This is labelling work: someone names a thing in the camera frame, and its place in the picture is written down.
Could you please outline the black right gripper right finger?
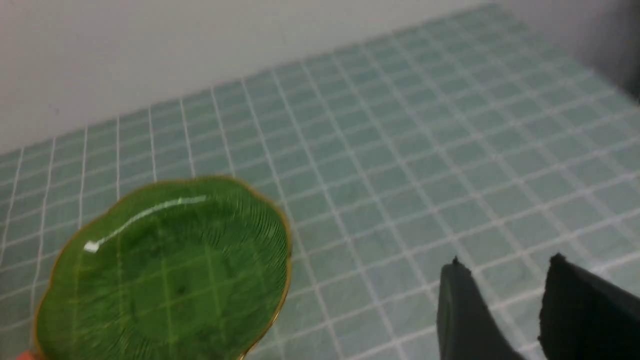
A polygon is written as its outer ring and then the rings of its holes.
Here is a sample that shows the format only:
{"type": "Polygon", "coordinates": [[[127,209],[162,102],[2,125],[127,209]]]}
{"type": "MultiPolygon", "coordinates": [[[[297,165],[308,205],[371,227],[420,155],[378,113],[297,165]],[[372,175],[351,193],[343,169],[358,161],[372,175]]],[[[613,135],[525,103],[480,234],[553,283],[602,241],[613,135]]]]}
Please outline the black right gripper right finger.
{"type": "Polygon", "coordinates": [[[548,360],[637,360],[640,299],[569,262],[550,258],[538,342],[548,360]]]}

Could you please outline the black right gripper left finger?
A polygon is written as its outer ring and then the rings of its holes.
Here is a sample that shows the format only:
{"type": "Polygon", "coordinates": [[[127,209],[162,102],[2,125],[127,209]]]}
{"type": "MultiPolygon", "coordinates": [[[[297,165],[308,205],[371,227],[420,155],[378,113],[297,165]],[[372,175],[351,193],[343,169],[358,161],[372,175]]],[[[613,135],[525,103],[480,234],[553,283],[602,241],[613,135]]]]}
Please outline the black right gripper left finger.
{"type": "Polygon", "coordinates": [[[473,274],[457,257],[442,266],[436,319],[441,360],[522,360],[495,322],[473,274]]]}

